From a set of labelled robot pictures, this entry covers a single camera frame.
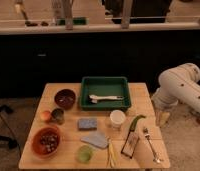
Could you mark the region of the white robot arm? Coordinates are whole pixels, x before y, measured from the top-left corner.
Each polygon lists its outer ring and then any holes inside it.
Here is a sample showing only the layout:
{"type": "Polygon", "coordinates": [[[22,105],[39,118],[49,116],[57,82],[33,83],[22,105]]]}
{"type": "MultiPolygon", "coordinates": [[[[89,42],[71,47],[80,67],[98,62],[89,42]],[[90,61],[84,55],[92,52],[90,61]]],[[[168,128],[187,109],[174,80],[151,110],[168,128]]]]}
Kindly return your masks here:
{"type": "Polygon", "coordinates": [[[163,71],[158,82],[160,87],[152,96],[155,107],[165,110],[182,101],[200,113],[200,69],[193,63],[185,63],[163,71]]]}

